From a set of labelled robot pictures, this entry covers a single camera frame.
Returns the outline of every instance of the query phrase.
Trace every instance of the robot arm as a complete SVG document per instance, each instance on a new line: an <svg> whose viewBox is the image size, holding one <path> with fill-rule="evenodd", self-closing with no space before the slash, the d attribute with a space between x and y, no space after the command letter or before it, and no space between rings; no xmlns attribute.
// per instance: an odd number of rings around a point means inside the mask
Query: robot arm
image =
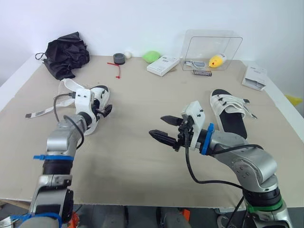
<svg viewBox="0 0 304 228"><path fill-rule="evenodd" d="M249 145L237 134L214 131L213 124L208 130L202 129L205 115L198 101L188 105L182 111L182 117L161 117L165 122L179 127L178 140L159 130L150 131L150 135L176 151L181 146L187 150L197 148L202 155L212 156L227 165L237 176L247 210L257 228L292 228L278 188L275 175L277 164L272 156L258 145Z"/></svg>
<svg viewBox="0 0 304 228"><path fill-rule="evenodd" d="M84 135L92 133L100 119L106 117L112 106L106 106L109 90L105 86L91 90L78 89L76 92L75 115L64 119L47 139L47 152L34 156L44 160L42 175L29 208L28 218L21 228L61 227L72 218L73 191L68 187L72 183L71 169L76 150L81 146Z"/></svg>

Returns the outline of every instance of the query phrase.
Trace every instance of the blue ring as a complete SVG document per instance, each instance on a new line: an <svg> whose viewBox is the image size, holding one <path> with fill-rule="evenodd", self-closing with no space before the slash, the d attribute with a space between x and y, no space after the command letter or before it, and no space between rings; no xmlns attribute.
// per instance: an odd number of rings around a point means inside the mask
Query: blue ring
<svg viewBox="0 0 304 228"><path fill-rule="evenodd" d="M39 160L68 160L73 161L74 157L72 156L65 156L65 155L34 155L33 159L39 159Z"/></svg>

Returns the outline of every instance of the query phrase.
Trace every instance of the clear plastic box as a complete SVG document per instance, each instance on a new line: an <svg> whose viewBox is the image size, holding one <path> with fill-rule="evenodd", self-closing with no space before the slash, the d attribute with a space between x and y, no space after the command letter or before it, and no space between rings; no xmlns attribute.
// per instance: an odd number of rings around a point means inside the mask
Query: clear plastic box
<svg viewBox="0 0 304 228"><path fill-rule="evenodd" d="M189 62L203 62L202 70L225 70L233 59L243 38L228 30L187 30L180 55L183 70L197 69ZM225 54L227 60L217 68L209 67L209 60L216 54Z"/></svg>

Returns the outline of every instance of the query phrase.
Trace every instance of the white box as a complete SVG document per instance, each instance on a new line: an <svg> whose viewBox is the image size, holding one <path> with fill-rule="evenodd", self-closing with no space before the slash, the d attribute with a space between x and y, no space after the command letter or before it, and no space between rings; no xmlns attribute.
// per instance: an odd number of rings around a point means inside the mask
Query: white box
<svg viewBox="0 0 304 228"><path fill-rule="evenodd" d="M266 87L267 70L248 65L242 84L262 91Z"/></svg>
<svg viewBox="0 0 304 228"><path fill-rule="evenodd" d="M174 58L170 56L162 56L155 62L147 66L147 71L154 73L159 76L164 76L173 67L178 65L180 62L179 58Z"/></svg>

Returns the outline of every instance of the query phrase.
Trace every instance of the white sandal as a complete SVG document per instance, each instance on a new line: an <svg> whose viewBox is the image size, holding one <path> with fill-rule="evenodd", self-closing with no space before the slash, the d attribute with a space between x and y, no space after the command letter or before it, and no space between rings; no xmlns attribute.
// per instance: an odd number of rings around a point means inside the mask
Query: white sandal
<svg viewBox="0 0 304 228"><path fill-rule="evenodd" d="M244 139L247 138L243 122L246 113L257 119L245 107L246 104L249 104L249 100L232 96L223 89L216 89L210 94L210 104L221 131L238 134Z"/></svg>

